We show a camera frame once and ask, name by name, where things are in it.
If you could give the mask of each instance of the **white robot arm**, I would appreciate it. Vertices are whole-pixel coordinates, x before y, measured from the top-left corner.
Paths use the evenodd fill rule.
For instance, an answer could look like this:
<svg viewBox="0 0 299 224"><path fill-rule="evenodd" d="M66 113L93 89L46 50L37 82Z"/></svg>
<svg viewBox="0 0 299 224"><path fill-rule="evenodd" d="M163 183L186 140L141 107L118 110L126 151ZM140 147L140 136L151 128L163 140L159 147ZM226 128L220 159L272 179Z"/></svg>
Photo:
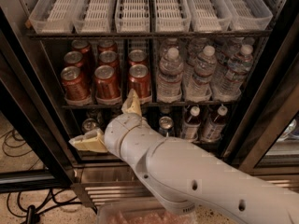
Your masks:
<svg viewBox="0 0 299 224"><path fill-rule="evenodd" d="M185 140L165 138L137 114L113 119L105 144L173 213L204 205L238 223L299 223L297 193L246 175Z"/></svg>

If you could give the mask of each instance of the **beverage cooler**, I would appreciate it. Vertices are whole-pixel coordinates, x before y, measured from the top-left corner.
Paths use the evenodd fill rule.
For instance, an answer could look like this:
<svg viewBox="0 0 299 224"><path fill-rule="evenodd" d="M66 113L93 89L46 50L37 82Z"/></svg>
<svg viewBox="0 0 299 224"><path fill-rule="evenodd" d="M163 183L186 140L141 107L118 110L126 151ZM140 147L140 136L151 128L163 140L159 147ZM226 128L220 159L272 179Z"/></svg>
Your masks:
<svg viewBox="0 0 299 224"><path fill-rule="evenodd" d="M45 166L0 174L1 192L71 187L90 207L151 196L104 148L69 142L91 128L104 132L131 88L155 131L298 190L298 0L0 0L0 8L1 111ZM176 87L177 80L163 82L166 41L165 53L182 60ZM231 74L242 82L222 71L216 77L219 68L230 71L233 55L225 52L233 41L253 57L246 73ZM190 64L205 51L217 58L215 72L195 77ZM225 119L207 134L217 110ZM186 112L199 112L192 134L184 132Z"/></svg>

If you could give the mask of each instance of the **slotted white tray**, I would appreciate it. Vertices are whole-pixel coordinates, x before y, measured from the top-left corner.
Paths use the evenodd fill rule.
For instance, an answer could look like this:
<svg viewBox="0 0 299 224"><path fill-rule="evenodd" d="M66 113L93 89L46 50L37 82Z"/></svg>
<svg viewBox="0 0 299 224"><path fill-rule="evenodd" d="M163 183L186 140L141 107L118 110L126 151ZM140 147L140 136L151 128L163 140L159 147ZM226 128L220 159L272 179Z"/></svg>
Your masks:
<svg viewBox="0 0 299 224"><path fill-rule="evenodd" d="M188 32L191 14L186 0L153 0L156 32Z"/></svg>
<svg viewBox="0 0 299 224"><path fill-rule="evenodd" d="M79 34L110 33L115 0L78 0L73 23Z"/></svg>
<svg viewBox="0 0 299 224"><path fill-rule="evenodd" d="M77 0L38 0L29 20L38 34L71 33Z"/></svg>
<svg viewBox="0 0 299 224"><path fill-rule="evenodd" d="M149 0L118 0L115 24L118 33L149 32Z"/></svg>
<svg viewBox="0 0 299 224"><path fill-rule="evenodd" d="M224 0L233 17L232 30L264 30L273 15L263 0Z"/></svg>
<svg viewBox="0 0 299 224"><path fill-rule="evenodd" d="M232 14L223 0L187 0L192 28L200 31L226 31Z"/></svg>

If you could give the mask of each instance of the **speckled floor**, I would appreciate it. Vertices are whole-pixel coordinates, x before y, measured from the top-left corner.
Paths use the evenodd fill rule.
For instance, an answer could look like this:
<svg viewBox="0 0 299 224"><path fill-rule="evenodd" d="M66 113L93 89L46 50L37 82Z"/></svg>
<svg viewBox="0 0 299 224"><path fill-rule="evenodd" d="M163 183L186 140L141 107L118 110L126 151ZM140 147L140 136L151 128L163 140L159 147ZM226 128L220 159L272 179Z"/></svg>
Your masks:
<svg viewBox="0 0 299 224"><path fill-rule="evenodd" d="M11 131L13 127L6 120L3 114L0 112L0 172L13 172L24 171L29 169L42 169L43 163L39 160L38 156L31 151L31 148L24 144L23 141L15 141L12 137L6 136L6 133ZM20 205L23 209L27 209L28 206L34 205L38 208L43 203L48 195L48 190L38 191L25 191L20 196ZM25 221L26 213L22 211L18 206L18 193L11 193L9 200L7 201L7 194L0 194L0 223L1 224L20 224ZM57 195L57 202L65 202L75 197L72 190L66 190ZM49 201L42 209L37 213L44 212L45 210L55 206L53 201ZM220 223L220 224L234 224L232 220L218 212L212 211L205 207L198 207L196 209L196 215L198 224L200 223ZM81 204L74 204L68 206L61 206L51 209L40 216L40 224L95 224L96 214L91 208L82 206Z"/></svg>

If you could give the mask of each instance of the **screw hole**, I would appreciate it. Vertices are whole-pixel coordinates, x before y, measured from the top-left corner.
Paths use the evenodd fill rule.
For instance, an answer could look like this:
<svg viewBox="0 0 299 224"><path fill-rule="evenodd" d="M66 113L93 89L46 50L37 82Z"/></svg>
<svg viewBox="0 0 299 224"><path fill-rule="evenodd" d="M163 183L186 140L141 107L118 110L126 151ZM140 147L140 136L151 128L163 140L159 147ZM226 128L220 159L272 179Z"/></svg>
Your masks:
<svg viewBox="0 0 299 224"><path fill-rule="evenodd" d="M193 180L192 182L192 189L193 190L197 190L198 186L197 186L197 182L195 180Z"/></svg>
<svg viewBox="0 0 299 224"><path fill-rule="evenodd" d="M244 212L244 211L245 211L245 208L246 208L245 201L244 201L244 200L240 200L240 203L239 203L239 210L240 210L241 212Z"/></svg>

